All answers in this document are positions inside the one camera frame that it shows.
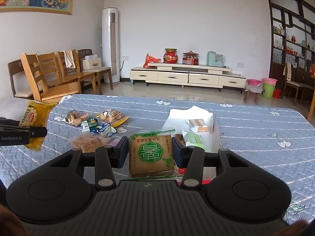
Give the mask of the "light green cracker pack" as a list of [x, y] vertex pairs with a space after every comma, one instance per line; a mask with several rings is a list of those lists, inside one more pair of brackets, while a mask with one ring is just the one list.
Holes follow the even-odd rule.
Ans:
[[205, 150], [203, 138], [196, 133], [182, 131], [182, 136], [186, 147], [198, 147]]

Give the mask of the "clear bag brown pastries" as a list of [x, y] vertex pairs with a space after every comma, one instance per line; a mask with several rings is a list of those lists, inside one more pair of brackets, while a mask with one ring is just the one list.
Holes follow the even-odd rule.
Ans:
[[83, 153], [92, 153], [99, 147], [106, 146], [110, 137], [104, 137], [92, 132], [85, 132], [70, 139], [72, 146], [82, 150]]

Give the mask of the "blue white snack pack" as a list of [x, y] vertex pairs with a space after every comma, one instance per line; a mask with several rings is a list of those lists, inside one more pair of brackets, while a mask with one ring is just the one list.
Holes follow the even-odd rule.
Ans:
[[105, 123], [102, 125], [98, 125], [95, 128], [95, 132], [104, 137], [111, 137], [112, 135], [116, 133], [116, 129], [111, 124]]

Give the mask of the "yellow snack pack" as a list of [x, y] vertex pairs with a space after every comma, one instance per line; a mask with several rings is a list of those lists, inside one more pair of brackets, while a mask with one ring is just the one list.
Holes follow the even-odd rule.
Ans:
[[26, 144], [29, 150], [40, 151], [44, 139], [47, 135], [47, 121], [49, 113], [57, 103], [40, 103], [32, 100], [28, 101], [27, 108], [20, 120], [20, 127], [34, 129], [35, 134], [31, 134], [29, 144]]

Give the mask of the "orange cracker pack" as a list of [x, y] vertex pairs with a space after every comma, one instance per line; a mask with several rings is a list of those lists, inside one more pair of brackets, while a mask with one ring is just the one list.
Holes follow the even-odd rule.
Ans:
[[187, 123], [190, 130], [194, 133], [209, 131], [209, 127], [205, 124], [203, 119], [189, 119]]

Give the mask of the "green biscuit pack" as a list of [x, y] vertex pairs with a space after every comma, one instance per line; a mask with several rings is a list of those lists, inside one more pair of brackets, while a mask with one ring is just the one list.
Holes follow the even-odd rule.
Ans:
[[134, 133], [129, 137], [129, 175], [154, 178], [173, 175], [173, 128]]

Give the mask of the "purple snack pack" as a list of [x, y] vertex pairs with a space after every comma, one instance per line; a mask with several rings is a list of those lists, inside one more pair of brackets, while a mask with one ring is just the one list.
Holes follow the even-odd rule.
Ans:
[[119, 138], [119, 137], [111, 137], [110, 140], [109, 140], [108, 145], [109, 145], [109, 146], [112, 146], [112, 147], [115, 147], [115, 146], [117, 146], [117, 144], [119, 143], [119, 141], [120, 141], [120, 138]]

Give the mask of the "dark brown cake pack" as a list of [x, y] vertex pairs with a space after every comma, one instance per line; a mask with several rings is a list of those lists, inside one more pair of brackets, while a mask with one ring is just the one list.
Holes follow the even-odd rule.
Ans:
[[175, 138], [177, 138], [179, 142], [181, 142], [181, 144], [185, 146], [185, 141], [182, 134], [175, 134]]

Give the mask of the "green white snack pack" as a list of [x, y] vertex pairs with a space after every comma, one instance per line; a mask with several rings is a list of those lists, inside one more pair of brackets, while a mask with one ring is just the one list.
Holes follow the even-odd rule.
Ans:
[[96, 118], [89, 118], [81, 122], [82, 132], [93, 132], [98, 126], [98, 120]]

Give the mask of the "white towel on chair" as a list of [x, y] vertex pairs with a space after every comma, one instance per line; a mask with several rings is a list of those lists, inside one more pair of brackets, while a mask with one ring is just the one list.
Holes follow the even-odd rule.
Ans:
[[72, 50], [64, 50], [65, 65], [68, 69], [75, 69], [75, 62]]

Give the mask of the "small wooden stool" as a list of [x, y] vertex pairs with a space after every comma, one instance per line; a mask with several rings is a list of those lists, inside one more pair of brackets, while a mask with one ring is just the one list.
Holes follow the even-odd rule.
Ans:
[[260, 96], [263, 92], [261, 86], [253, 86], [250, 84], [245, 84], [245, 93], [244, 93], [244, 103], [247, 104], [249, 101], [250, 96], [254, 97], [254, 103], [259, 105]]

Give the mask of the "pink basin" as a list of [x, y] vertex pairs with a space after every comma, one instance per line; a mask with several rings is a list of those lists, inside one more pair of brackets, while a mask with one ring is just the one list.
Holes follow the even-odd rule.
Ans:
[[260, 87], [261, 81], [256, 79], [247, 79], [247, 84], [251, 86], [257, 86]]

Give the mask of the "red plastic bag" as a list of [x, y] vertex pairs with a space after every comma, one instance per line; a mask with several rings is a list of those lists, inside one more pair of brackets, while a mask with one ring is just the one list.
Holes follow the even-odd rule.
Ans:
[[145, 63], [143, 65], [143, 68], [154, 68], [154, 66], [152, 66], [151, 64], [152, 63], [159, 63], [161, 61], [160, 58], [155, 58], [151, 55], [149, 55], [148, 53], [146, 54], [146, 57], [145, 57]]

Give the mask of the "white standing air conditioner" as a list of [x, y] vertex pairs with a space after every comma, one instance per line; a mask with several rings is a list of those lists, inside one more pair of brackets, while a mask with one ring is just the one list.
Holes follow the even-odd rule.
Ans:
[[108, 7], [102, 10], [103, 65], [110, 67], [112, 82], [120, 81], [119, 10]]

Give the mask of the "dark wooden display shelf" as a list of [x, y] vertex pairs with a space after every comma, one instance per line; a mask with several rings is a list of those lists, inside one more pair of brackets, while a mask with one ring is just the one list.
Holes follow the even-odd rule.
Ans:
[[269, 0], [271, 62], [269, 77], [283, 88], [285, 64], [312, 72], [314, 64], [314, 7], [304, 0]]

